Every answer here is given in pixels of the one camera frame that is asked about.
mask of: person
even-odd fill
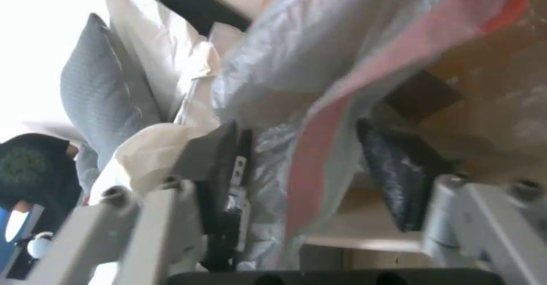
[[[41,205],[60,226],[81,192],[76,154],[78,148],[69,141],[37,133],[0,144],[0,208],[27,212]]]

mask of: wooden surface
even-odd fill
[[[379,190],[350,189],[336,215],[312,231],[308,244],[420,252],[421,233],[400,232]]]

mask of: bolt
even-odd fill
[[[509,195],[520,203],[532,203],[543,196],[543,187],[537,182],[520,179],[512,183]]]
[[[126,199],[125,189],[122,186],[110,187],[101,195],[102,195],[102,199],[101,199],[102,203],[109,203],[116,206],[123,205]]]

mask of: gray fabric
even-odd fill
[[[76,172],[80,186],[86,194],[90,194],[94,182],[101,174],[97,168],[97,159],[97,152],[88,143],[83,143],[78,156],[76,156]]]
[[[161,122],[145,78],[95,14],[62,71],[61,98],[68,117],[97,152],[99,170],[121,143]]]

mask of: dark green fabric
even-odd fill
[[[0,145],[0,207],[10,211],[20,200],[64,210],[63,190],[78,184],[70,143],[29,133]]]

